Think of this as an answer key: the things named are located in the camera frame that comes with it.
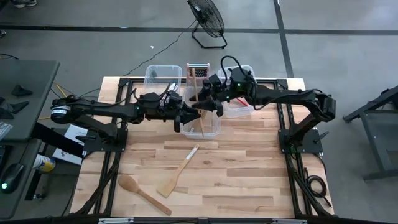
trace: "gray floor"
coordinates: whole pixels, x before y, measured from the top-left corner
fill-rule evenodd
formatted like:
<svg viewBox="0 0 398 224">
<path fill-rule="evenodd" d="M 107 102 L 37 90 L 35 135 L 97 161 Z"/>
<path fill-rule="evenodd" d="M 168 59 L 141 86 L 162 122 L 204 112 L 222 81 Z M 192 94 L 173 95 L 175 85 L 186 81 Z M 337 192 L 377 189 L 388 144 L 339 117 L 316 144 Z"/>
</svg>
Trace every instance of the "gray floor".
<svg viewBox="0 0 398 224">
<path fill-rule="evenodd" d="M 33 8 L 0 12 L 0 22 L 75 26 L 185 28 L 193 16 L 178 0 L 38 0 Z M 228 28 L 278 28 L 271 0 L 214 0 Z M 395 0 L 280 0 L 286 29 L 398 30 Z M 56 81 L 76 94 L 100 86 L 105 75 L 124 75 L 175 40 L 173 32 L 43 32 L 10 30 L 0 40 L 0 52 L 21 59 L 58 60 Z M 143 65 L 183 67 L 209 62 L 215 72 L 219 60 L 233 55 L 251 65 L 257 77 L 286 77 L 279 34 L 227 33 L 224 50 L 204 50 L 190 38 Z M 206 34 L 203 41 L 214 44 Z M 398 35 L 288 35 L 294 76 L 307 88 L 319 88 L 337 101 L 337 117 L 320 124 L 330 134 L 323 139 L 325 163 L 334 209 L 346 218 L 398 222 L 398 178 L 365 183 L 362 176 L 377 171 L 359 120 L 345 124 L 341 117 L 398 84 Z M 42 115 L 50 113 L 49 95 Z M 15 218 L 60 215 L 75 185 L 76 175 L 52 177 L 48 198 L 22 203 Z"/>
</svg>

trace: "white paper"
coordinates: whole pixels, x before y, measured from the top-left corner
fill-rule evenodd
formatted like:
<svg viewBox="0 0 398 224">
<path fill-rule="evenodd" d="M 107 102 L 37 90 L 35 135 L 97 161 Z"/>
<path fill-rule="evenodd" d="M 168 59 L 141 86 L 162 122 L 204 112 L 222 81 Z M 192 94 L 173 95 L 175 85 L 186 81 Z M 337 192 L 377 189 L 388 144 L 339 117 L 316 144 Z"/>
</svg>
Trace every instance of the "white paper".
<svg viewBox="0 0 398 224">
<path fill-rule="evenodd" d="M 77 140 L 76 136 L 86 136 L 86 135 L 87 135 L 87 129 L 71 124 L 64 136 L 84 146 L 84 143 Z M 81 165 L 81 158 L 74 155 L 70 155 L 69 153 L 58 148 L 55 150 L 54 154 L 52 154 L 52 157 L 55 157 L 57 159 L 62 159 L 64 161 L 71 162 L 77 165 Z"/>
</svg>

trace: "electric fan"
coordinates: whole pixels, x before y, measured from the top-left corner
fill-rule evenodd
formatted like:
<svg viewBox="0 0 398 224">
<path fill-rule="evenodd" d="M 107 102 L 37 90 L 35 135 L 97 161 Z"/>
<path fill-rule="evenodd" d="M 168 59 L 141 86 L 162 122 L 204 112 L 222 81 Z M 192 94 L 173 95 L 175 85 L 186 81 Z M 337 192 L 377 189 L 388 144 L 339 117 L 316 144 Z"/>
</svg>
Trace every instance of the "electric fan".
<svg viewBox="0 0 398 224">
<path fill-rule="evenodd" d="M 191 7 L 193 15 L 198 21 L 192 31 L 192 38 L 194 38 L 200 47 L 204 49 L 224 49 L 227 46 L 227 42 L 224 38 L 224 22 L 214 3 L 211 0 L 188 0 L 188 4 Z M 196 39 L 194 34 L 197 31 L 199 24 L 211 37 L 222 37 L 225 45 L 214 47 L 203 46 L 203 44 Z"/>
</svg>

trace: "spoon handle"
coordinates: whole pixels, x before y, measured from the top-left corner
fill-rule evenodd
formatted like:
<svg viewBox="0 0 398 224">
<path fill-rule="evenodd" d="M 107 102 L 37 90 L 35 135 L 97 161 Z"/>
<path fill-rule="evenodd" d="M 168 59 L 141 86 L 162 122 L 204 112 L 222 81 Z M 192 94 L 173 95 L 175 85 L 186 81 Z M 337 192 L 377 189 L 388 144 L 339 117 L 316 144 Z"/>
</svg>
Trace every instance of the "spoon handle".
<svg viewBox="0 0 398 224">
<path fill-rule="evenodd" d="M 146 194 L 145 192 L 143 192 L 141 189 L 138 190 L 137 193 L 139 195 L 141 195 L 143 198 L 145 198 L 148 202 L 150 202 L 151 204 L 155 205 L 155 207 L 157 207 L 160 211 L 162 211 L 166 215 L 171 215 L 172 214 L 172 211 L 169 208 L 167 208 L 162 203 L 158 202 L 156 199 L 154 199 L 153 197 L 151 197 L 148 194 Z"/>
</svg>

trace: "wooden tabletop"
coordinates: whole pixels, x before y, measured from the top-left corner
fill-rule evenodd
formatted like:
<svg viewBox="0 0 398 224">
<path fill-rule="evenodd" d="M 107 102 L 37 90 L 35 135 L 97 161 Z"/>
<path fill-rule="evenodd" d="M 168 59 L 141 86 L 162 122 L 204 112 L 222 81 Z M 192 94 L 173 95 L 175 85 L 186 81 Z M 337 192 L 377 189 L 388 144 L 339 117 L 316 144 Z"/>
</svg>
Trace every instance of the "wooden tabletop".
<svg viewBox="0 0 398 224">
<path fill-rule="evenodd" d="M 290 90 L 305 89 L 301 78 L 288 78 L 287 82 Z M 118 83 L 119 77 L 104 77 L 99 101 L 114 103 Z M 134 87 L 138 93 L 142 91 L 141 83 Z M 309 113 L 303 106 L 292 107 L 296 123 Z M 97 119 L 104 123 L 111 121 L 105 117 Z M 119 174 L 134 178 L 143 191 L 172 210 L 172 217 L 294 217 L 285 157 L 280 153 L 277 137 L 280 126 L 276 104 L 271 103 L 251 116 L 222 117 L 221 133 L 212 141 L 187 139 L 174 132 L 172 121 L 145 120 L 138 125 L 129 124 L 128 129 Z M 174 191 L 163 198 L 156 192 L 157 186 L 172 176 L 195 144 L 200 144 L 199 150 L 182 171 Z M 103 152 L 95 152 L 83 161 L 71 212 L 80 209 L 98 186 L 103 157 Z M 327 184 L 318 158 L 311 154 L 302 157 L 309 174 L 322 177 Z M 304 212 L 301 190 L 297 193 Z M 323 199 L 319 202 L 333 213 Z M 116 184 L 112 216 L 166 215 Z"/>
</svg>

